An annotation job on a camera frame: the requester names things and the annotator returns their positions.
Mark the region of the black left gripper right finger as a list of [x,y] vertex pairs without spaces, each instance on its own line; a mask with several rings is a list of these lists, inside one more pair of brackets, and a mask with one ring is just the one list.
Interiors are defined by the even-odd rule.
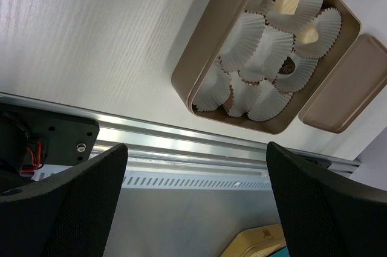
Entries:
[[266,162],[290,256],[386,256],[386,191],[275,142]]

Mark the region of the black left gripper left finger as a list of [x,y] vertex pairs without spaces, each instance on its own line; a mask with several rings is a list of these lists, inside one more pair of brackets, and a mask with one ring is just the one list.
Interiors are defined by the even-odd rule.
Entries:
[[103,256],[127,162],[121,143],[39,181],[1,171],[1,256]]

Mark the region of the dark round chocolate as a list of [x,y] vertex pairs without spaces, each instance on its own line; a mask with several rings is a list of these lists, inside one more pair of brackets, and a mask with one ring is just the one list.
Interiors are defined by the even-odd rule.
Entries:
[[281,65],[278,74],[282,76],[289,76],[295,72],[297,63],[291,58],[287,57],[284,63]]

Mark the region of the white chocolate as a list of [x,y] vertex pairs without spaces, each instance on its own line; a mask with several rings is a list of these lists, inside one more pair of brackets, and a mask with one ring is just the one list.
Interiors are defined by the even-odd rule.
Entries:
[[300,0],[275,0],[272,11],[282,15],[294,15]]
[[319,40],[319,33],[313,24],[308,24],[299,34],[296,35],[296,43],[312,44]]

